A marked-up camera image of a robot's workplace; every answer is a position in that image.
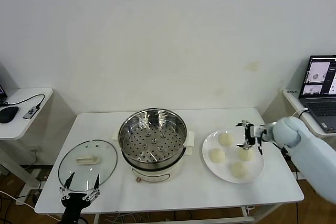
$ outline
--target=electrical outlet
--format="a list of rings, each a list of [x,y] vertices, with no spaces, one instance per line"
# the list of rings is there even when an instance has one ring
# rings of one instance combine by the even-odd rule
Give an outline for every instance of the electrical outlet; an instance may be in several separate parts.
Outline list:
[[[42,150],[41,147],[38,145],[28,145],[28,149],[31,152],[40,152]]]

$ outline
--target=white wall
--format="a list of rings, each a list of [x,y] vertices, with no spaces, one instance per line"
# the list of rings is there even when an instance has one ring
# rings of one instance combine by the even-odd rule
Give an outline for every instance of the white wall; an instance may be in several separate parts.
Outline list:
[[[76,114],[263,114],[303,60],[336,53],[336,0],[0,0],[0,10],[14,82],[54,88]],[[273,107],[270,120],[283,109]]]

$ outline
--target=robotic arm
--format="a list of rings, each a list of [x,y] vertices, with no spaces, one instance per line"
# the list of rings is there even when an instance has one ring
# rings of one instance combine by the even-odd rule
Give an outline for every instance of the robotic arm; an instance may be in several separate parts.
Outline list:
[[[72,173],[66,180],[64,187],[60,187],[61,202],[65,206],[65,211],[59,224],[76,224],[80,218],[80,212],[91,205],[100,195],[99,190],[99,174],[97,175],[95,185],[88,193],[71,193],[69,188],[75,173]]]
[[[249,149],[261,142],[274,141],[284,147],[294,165],[300,170],[315,191],[324,199],[336,204],[336,151],[325,141],[315,137],[298,118],[282,118],[277,123],[254,126],[242,121],[245,143],[239,147]]]

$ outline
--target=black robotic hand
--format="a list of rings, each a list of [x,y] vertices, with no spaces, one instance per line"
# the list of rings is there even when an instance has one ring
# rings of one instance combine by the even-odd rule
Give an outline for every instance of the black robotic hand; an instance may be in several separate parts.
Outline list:
[[[69,193],[72,178],[75,173],[72,173],[66,180],[64,188],[60,187],[62,194],[62,205],[65,206],[65,211],[60,224],[76,224],[80,217],[80,213],[84,208],[87,208],[100,195],[99,191],[99,174],[91,193]]]

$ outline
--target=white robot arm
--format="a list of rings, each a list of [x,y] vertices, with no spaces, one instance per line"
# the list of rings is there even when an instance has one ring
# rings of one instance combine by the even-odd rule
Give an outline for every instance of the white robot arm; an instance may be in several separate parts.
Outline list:
[[[245,127],[246,140],[240,147],[248,149],[257,142],[261,149],[261,141],[274,141],[288,151],[315,191],[336,204],[336,151],[315,137],[301,120],[291,116],[267,125],[254,126],[242,121],[237,126]]]

